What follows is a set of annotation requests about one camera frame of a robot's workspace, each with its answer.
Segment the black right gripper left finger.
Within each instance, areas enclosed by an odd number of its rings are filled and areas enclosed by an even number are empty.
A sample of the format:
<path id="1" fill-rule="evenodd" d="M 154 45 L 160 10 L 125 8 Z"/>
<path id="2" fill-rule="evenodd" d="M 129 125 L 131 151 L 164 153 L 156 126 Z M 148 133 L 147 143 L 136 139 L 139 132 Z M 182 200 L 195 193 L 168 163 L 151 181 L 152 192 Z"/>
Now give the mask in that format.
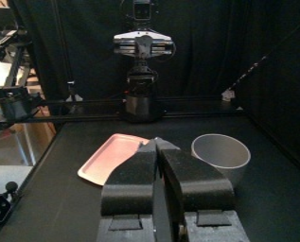
<path id="1" fill-rule="evenodd" d="M 155 143 L 148 140 L 108 175 L 100 215 L 109 231 L 141 230 L 140 219 L 151 216 L 155 161 Z"/>

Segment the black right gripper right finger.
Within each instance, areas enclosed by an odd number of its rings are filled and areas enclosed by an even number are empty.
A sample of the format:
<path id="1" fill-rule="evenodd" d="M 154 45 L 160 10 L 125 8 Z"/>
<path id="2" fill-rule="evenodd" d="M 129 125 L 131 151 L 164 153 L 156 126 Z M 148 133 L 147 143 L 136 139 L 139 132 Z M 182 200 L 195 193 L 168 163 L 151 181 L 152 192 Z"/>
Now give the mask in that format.
<path id="1" fill-rule="evenodd" d="M 232 186 L 216 169 L 168 141 L 154 143 L 172 223 L 184 221 L 186 212 L 232 210 Z"/>

